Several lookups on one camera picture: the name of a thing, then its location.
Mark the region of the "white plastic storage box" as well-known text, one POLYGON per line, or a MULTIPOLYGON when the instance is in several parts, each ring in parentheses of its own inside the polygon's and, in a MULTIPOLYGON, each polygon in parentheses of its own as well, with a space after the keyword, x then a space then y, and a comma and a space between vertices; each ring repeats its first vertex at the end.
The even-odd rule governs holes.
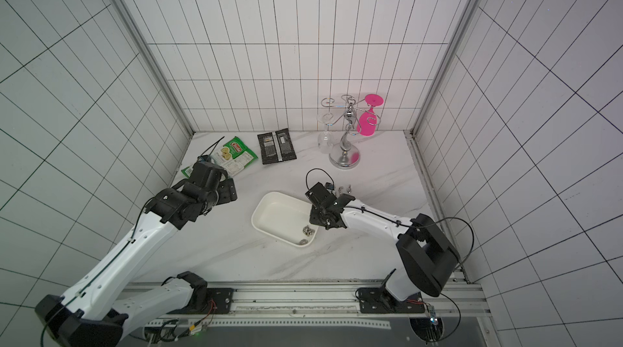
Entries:
POLYGON ((258 203, 251 216, 251 225, 261 233, 297 248, 310 246, 316 238, 317 230, 309 224, 312 205, 280 192, 269 192, 258 203), (308 226, 315 231, 311 237, 303 233, 308 226), (299 242, 308 240, 300 246, 299 242))

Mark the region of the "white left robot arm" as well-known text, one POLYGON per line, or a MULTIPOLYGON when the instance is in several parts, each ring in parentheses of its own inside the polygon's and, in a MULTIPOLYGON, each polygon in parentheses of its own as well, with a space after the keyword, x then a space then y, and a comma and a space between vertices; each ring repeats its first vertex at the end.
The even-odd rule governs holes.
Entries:
POLYGON ((91 271, 61 295, 48 294, 35 313, 47 337, 61 346, 115 346, 137 328, 170 312, 211 315, 217 301, 208 283, 182 272, 148 292, 118 296, 154 253, 185 225, 217 205, 237 199, 235 182, 225 168, 204 155, 189 178, 148 199, 136 224, 91 271))

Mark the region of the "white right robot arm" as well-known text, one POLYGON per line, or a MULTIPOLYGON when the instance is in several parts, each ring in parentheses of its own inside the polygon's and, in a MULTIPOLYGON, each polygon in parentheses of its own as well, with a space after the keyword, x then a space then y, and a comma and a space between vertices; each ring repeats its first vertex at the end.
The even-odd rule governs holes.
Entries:
POLYGON ((394 244, 402 266, 385 283, 391 297, 404 302, 417 293, 441 296, 461 257, 431 217, 420 213, 406 220, 369 207, 350 194, 336 196, 319 182, 305 196, 312 206, 312 225, 354 229, 394 244))

